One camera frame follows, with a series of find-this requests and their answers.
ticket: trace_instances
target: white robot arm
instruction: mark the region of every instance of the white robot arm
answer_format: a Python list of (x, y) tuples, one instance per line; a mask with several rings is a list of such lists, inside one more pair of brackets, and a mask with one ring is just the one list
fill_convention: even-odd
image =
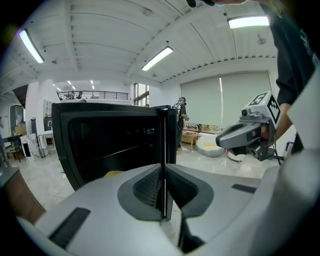
[[(217, 136), (216, 144), (229, 149), (236, 156), (251, 154), (259, 161), (264, 161), (275, 153), (269, 145), (275, 142), (280, 112), (271, 91), (258, 94), (241, 110), (239, 122)], [(262, 125), (268, 125), (268, 140), (263, 140), (260, 136)]]

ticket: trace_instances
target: cardboard box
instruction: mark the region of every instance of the cardboard box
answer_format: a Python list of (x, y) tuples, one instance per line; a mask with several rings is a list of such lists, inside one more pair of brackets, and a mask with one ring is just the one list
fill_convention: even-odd
[(15, 135), (27, 135), (26, 124), (15, 127)]

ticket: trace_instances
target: round white cushion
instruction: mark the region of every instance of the round white cushion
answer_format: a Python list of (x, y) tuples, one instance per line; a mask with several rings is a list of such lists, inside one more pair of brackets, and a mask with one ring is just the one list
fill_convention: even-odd
[(196, 150), (203, 156), (216, 158), (221, 156), (225, 149), (217, 146), (217, 135), (203, 136), (196, 141)]

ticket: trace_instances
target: black shirt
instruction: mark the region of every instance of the black shirt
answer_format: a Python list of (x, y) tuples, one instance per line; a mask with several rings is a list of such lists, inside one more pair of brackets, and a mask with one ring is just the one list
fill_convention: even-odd
[(186, 106), (180, 102), (177, 102), (176, 104), (174, 104), (173, 107), (178, 111), (178, 115), (179, 115), (178, 126), (181, 127), (181, 124), (184, 123), (184, 118), (182, 117), (182, 115), (187, 114)]
[[(274, 45), (278, 49), (277, 67), (279, 105), (292, 105), (298, 98), (319, 65), (317, 54), (312, 51), (307, 35), (285, 15), (277, 15), (261, 5), (268, 15)], [(303, 149), (299, 136), (296, 136), (292, 153)]]

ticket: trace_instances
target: person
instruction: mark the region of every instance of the person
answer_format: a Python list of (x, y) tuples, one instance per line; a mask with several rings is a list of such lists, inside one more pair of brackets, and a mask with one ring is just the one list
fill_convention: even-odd
[[(0, 116), (0, 127), (2, 129), (4, 128), (1, 116)], [(5, 149), (4, 140), (2, 139), (2, 136), (1, 136), (1, 131), (0, 131), (0, 166), (1, 167), (10, 167), (7, 153), (6, 153), (6, 149)]]
[[(220, 5), (243, 4), (247, 0), (205, 0)], [(291, 105), (307, 85), (309, 79), (319, 66), (319, 56), (312, 49), (310, 39), (304, 30), (290, 17), (292, 5), (285, 5), (285, 0), (253, 0), (260, 3), (262, 9), (269, 18), (270, 29), (273, 35), (274, 45), (278, 50), (277, 68), (279, 87), (277, 101), (280, 105), (281, 117), (276, 130), (275, 140), (278, 140), (292, 125), (287, 113)], [(269, 138), (268, 126), (264, 125), (260, 136)], [(303, 149), (299, 135), (295, 137), (292, 154)]]
[(176, 126), (176, 150), (178, 150), (181, 143), (181, 139), (182, 139), (182, 133), (184, 130), (184, 120), (188, 121), (189, 117), (187, 115), (187, 111), (186, 111), (186, 98), (185, 97), (181, 97), (179, 98), (178, 102), (176, 104), (174, 104), (173, 108), (177, 110), (177, 114), (178, 114), (178, 121), (177, 121), (177, 126)]

